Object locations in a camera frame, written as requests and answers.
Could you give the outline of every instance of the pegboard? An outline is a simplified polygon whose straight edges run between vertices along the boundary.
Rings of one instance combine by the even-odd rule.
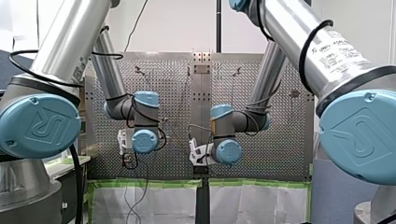
[[[213,53],[209,74],[212,105],[231,104],[243,109],[261,60],[260,54]],[[159,152],[141,156],[149,165],[151,179],[192,178],[188,124],[191,122],[191,67],[194,63],[192,53],[132,52],[126,53],[119,62],[128,92],[156,91],[160,94],[159,116],[166,120],[163,129],[168,144]],[[293,90],[300,93],[299,97],[290,97]],[[89,178],[145,176],[144,166],[134,174],[121,168],[117,134],[126,124],[104,116],[105,98],[92,66],[86,71],[86,93],[87,149],[92,155]],[[237,139],[244,148],[242,160],[233,167],[212,166],[212,176],[304,180],[312,162],[314,103],[311,98],[300,84],[298,73],[288,63],[282,85],[272,101],[271,130],[255,137],[238,134]]]
[[[255,55],[214,54],[213,105],[229,104],[236,110],[243,110],[253,90],[261,59],[262,56]],[[278,180],[308,178],[312,162],[314,99],[301,84],[291,63],[286,61],[282,71],[282,82],[270,103],[270,129],[254,137],[237,133],[236,139],[243,149],[242,160],[232,167],[213,165],[213,175]]]

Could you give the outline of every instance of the robotic arm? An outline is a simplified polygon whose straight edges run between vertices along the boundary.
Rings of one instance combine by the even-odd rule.
[[[108,118],[116,120],[133,120],[132,130],[122,130],[123,136],[131,137],[130,147],[137,153],[150,153],[159,145],[158,108],[159,95],[154,91],[137,91],[134,95],[126,92],[117,62],[106,55],[114,52],[107,28],[102,29],[94,52],[103,55],[92,55],[92,62],[101,83],[106,103],[104,111]]]
[[[271,97],[279,88],[285,58],[280,47],[270,42],[245,110],[235,111],[230,105],[215,105],[211,108],[214,143],[198,147],[195,139],[190,140],[190,160],[195,166],[234,164],[242,156],[242,148],[236,141],[235,134],[258,133],[269,129],[267,109],[270,108]]]
[[[92,49],[92,60],[111,119],[134,120],[134,150],[158,146],[159,96],[152,91],[127,94],[112,57],[106,14],[117,0],[64,1],[27,74],[12,78],[0,102],[0,150],[21,159],[42,159],[68,149],[80,129],[78,83]]]
[[[281,49],[268,57],[283,52],[319,98],[320,142],[330,159],[354,177],[395,185],[396,67],[365,59],[303,0],[257,1],[230,5],[263,24]]]

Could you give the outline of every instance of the white wall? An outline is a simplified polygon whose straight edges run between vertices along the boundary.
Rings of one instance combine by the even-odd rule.
[[[221,7],[222,51],[225,53],[264,53],[267,40],[260,29],[251,23],[248,16],[232,10],[229,0],[222,0]]]
[[[10,4],[16,49],[37,49],[36,0],[0,0]],[[63,0],[38,0],[40,43],[44,40]],[[115,50],[125,48],[145,0],[121,0],[111,9],[106,23]],[[263,53],[266,40],[243,13],[222,0],[222,48],[224,52]],[[6,15],[5,8],[0,14]],[[215,0],[149,0],[131,39],[129,51],[215,51]]]
[[[115,50],[124,50],[145,0],[122,0],[106,23]],[[209,51],[216,48],[216,2],[149,0],[129,51]]]

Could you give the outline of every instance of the black cable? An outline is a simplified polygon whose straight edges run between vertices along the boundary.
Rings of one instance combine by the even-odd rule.
[[[137,205],[140,204],[140,203],[143,201],[143,199],[145,198],[145,196],[146,196],[146,194],[147,194],[148,187],[149,187],[149,165],[148,165],[147,163],[145,163],[144,161],[141,161],[141,160],[139,160],[139,161],[140,161],[141,163],[143,163],[144,165],[146,165],[146,170],[147,170],[147,175],[146,175],[146,186],[145,186],[145,189],[144,189],[144,191],[143,191],[143,195],[142,195],[142,197],[140,198],[140,200],[137,201],[137,202],[132,206],[132,208],[130,209],[130,211],[129,211],[129,213],[128,213],[128,217],[126,218],[125,224],[128,224],[128,219],[129,219],[129,216],[131,215],[132,212],[134,212],[134,213],[137,215],[137,218],[139,219],[139,224],[142,223],[142,219],[141,219],[140,216],[136,213],[136,211],[134,210],[134,208],[137,207]]]
[[[141,217],[136,213],[136,211],[134,209],[132,209],[132,206],[129,204],[128,200],[126,199],[126,193],[128,192],[128,184],[129,184],[129,179],[125,184],[125,191],[124,191],[124,201],[126,202],[126,204],[128,205],[128,208],[129,208],[128,217],[126,218],[125,223],[126,224],[128,223],[129,215],[131,214],[131,212],[134,212],[134,214],[139,219],[139,222],[141,222],[142,221]]]
[[[139,23],[140,17],[142,16],[143,11],[145,10],[145,7],[146,7],[146,4],[148,3],[148,1],[149,1],[149,0],[146,0],[146,1],[145,1],[145,4],[142,6],[142,9],[140,10],[139,15],[137,16],[136,22],[134,23],[134,29],[132,30],[132,32],[131,32],[131,33],[129,34],[129,36],[128,36],[128,42],[127,42],[127,44],[126,44],[126,47],[125,47],[124,52],[126,52],[126,50],[127,50],[128,47],[129,47],[129,44],[130,44],[130,42],[131,42],[131,37],[132,37],[132,35],[134,34],[134,30],[136,30],[137,24]]]
[[[262,24],[262,12],[260,11],[260,2],[261,2],[261,0],[256,0],[257,17],[258,17],[258,21],[259,21],[260,30],[262,30],[262,34],[265,35],[267,40],[274,41],[274,39],[270,35],[267,34],[267,32],[265,31],[264,25]]]
[[[38,50],[37,49],[17,50],[17,51],[9,53],[8,59],[14,66],[16,66],[17,68],[21,69],[23,72],[25,72],[25,73],[27,73],[27,74],[35,77],[35,78],[38,78],[38,79],[40,79],[42,81],[46,81],[46,82],[49,82],[49,83],[55,83],[55,84],[66,86],[66,87],[74,87],[74,88],[83,87],[83,86],[78,85],[78,84],[72,84],[72,83],[57,81],[57,80],[41,76],[39,74],[36,74],[36,73],[30,71],[30,69],[28,69],[25,66],[21,65],[20,63],[18,63],[14,59],[15,56],[20,55],[20,54],[25,54],[25,53],[38,53]]]
[[[311,88],[309,87],[306,78],[305,78],[305,60],[306,60],[306,54],[308,53],[308,49],[309,46],[311,45],[311,42],[314,40],[315,36],[317,35],[317,33],[323,29],[326,26],[333,26],[334,22],[331,20],[326,20],[320,23],[320,25],[315,28],[311,34],[309,34],[308,38],[306,39],[303,48],[301,49],[301,53],[300,53],[300,61],[299,61],[299,65],[298,65],[298,71],[300,73],[300,80],[303,83],[303,85],[305,86],[305,88],[311,92],[312,94],[314,94],[311,90]]]
[[[132,113],[132,109],[134,108],[134,95],[133,94],[129,94],[130,96],[131,96],[131,105],[129,106],[129,109],[128,109],[128,114],[127,114],[127,117],[126,117],[126,126],[128,127],[128,128],[134,128],[134,125],[130,125],[129,124],[129,121],[130,121],[130,117],[131,117],[131,113]]]
[[[99,52],[92,52],[93,55],[97,56],[106,56],[106,57],[116,57],[114,60],[121,60],[123,59],[122,54],[117,54],[117,53],[99,53]]]
[[[378,222],[378,224],[389,224],[394,220],[396,220],[396,214],[393,214],[390,217],[385,218],[384,220]]]
[[[263,102],[265,102],[265,101],[270,100],[271,97],[273,97],[273,96],[277,93],[277,91],[279,90],[280,84],[281,84],[281,83],[282,83],[282,81],[279,81],[279,83],[277,84],[277,86],[275,87],[275,89],[268,95],[267,98],[262,99],[262,100],[260,100],[260,101],[258,101],[258,102],[255,102],[255,103],[247,104],[247,107],[250,107],[251,105],[258,105],[258,104],[260,104],[260,103],[263,103]]]
[[[76,224],[81,224],[82,221],[82,204],[84,201],[84,191],[82,184],[82,172],[81,165],[79,164],[78,154],[74,145],[70,146],[70,154],[72,155],[75,172],[76,172],[76,188],[77,188],[77,212],[76,212]]]
[[[160,146],[159,148],[155,149],[155,151],[159,151],[159,150],[163,149],[166,146],[167,142],[168,142],[168,140],[166,138],[166,133],[163,131],[163,129],[162,128],[158,128],[158,130],[163,135],[163,141],[164,142],[163,142],[163,145]]]

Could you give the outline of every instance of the metal stand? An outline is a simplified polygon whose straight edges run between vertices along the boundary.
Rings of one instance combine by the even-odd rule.
[[[396,187],[380,186],[370,202],[355,207],[354,224],[375,224],[395,213]]]
[[[208,177],[202,178],[202,186],[197,189],[195,224],[210,224],[210,188]]]
[[[191,79],[191,123],[203,127],[209,127],[211,92],[211,56],[209,52],[197,52],[193,54],[194,64]],[[197,140],[198,146],[208,143],[209,133],[203,130],[193,130],[192,136]],[[202,179],[202,186],[197,189],[195,205],[195,223],[210,223],[210,190],[209,190],[209,168],[194,167],[193,175]]]

